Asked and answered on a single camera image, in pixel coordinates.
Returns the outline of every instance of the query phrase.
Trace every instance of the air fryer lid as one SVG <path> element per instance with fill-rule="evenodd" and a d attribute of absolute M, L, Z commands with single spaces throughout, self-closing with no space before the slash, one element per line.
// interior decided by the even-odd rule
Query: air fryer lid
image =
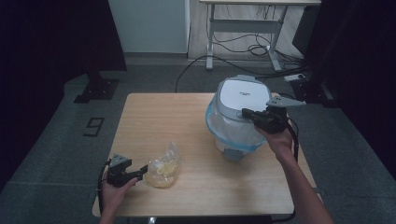
<path fill-rule="evenodd" d="M 241 115 L 242 108 L 263 111 L 270 94 L 268 88 L 254 77 L 239 75 L 228 78 L 219 85 L 218 110 L 229 119 L 246 121 Z"/>

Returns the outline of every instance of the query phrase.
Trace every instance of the power strip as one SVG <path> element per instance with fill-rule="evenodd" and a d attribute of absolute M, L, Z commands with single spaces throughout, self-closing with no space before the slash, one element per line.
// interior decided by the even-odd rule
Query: power strip
<path fill-rule="evenodd" d="M 285 77 L 286 82 L 294 81 L 294 80 L 304 80 L 305 76 L 303 74 L 296 74 Z"/>

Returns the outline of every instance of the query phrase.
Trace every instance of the white wall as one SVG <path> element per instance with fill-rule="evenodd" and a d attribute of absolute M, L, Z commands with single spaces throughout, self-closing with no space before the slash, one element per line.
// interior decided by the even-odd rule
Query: white wall
<path fill-rule="evenodd" d="M 187 53 L 190 0 L 108 2 L 124 52 Z"/>

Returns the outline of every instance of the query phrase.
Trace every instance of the white desk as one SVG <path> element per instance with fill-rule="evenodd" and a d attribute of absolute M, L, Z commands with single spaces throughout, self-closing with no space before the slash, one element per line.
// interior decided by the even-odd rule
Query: white desk
<path fill-rule="evenodd" d="M 210 23 L 209 23 L 209 42 L 207 44 L 206 69 L 213 68 L 213 34 L 215 32 L 229 33 L 256 33 L 256 34 L 273 34 L 274 38 L 270 46 L 267 46 L 268 55 L 276 71 L 282 70 L 275 54 L 276 43 L 285 20 L 288 6 L 318 6 L 320 0 L 200 0 L 211 6 Z M 279 20 L 218 20 L 215 19 L 215 5 L 269 5 L 283 6 Z"/>

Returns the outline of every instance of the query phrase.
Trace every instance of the forearm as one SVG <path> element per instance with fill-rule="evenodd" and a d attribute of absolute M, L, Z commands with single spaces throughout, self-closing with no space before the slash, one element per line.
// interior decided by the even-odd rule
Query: forearm
<path fill-rule="evenodd" d="M 101 217 L 100 224 L 112 224 L 114 223 L 114 218 L 116 217 L 116 211 L 104 209 Z"/>
<path fill-rule="evenodd" d="M 285 172 L 291 198 L 300 223 L 333 223 L 332 217 L 312 189 L 291 153 L 276 155 Z"/>

